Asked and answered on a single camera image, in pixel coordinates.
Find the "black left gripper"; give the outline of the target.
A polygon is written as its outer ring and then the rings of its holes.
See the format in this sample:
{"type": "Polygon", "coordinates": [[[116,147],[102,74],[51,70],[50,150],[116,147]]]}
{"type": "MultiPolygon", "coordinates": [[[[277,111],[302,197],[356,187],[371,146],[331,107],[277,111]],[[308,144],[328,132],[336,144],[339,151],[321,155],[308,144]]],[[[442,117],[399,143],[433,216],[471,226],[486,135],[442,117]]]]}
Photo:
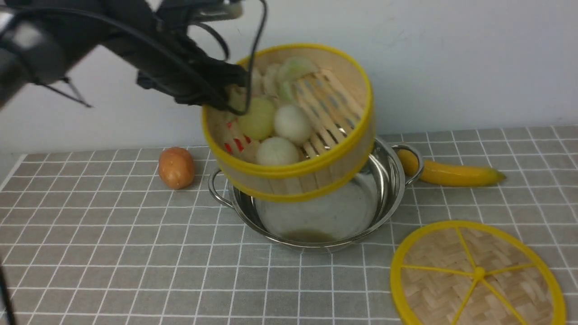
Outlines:
{"type": "Polygon", "coordinates": [[[171,95],[184,105],[209,105],[219,111],[247,111],[246,105],[231,105],[228,89],[248,86],[248,71],[240,65],[210,57],[187,36],[168,33],[164,41],[137,33],[137,39],[151,47],[149,54],[161,60],[140,67],[142,87],[153,83],[155,90],[171,95]]]}

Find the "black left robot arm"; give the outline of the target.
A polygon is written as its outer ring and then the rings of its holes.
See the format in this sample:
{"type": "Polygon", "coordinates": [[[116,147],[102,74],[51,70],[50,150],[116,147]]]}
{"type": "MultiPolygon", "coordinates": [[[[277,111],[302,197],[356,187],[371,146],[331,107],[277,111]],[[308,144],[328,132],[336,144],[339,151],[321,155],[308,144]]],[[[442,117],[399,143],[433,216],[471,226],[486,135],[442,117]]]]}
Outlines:
{"type": "Polygon", "coordinates": [[[54,90],[98,46],[137,70],[136,84],[184,105],[239,114],[228,89],[250,74],[230,64],[229,49],[209,21],[242,14],[239,0],[3,0],[1,105],[27,84],[54,90]]]}

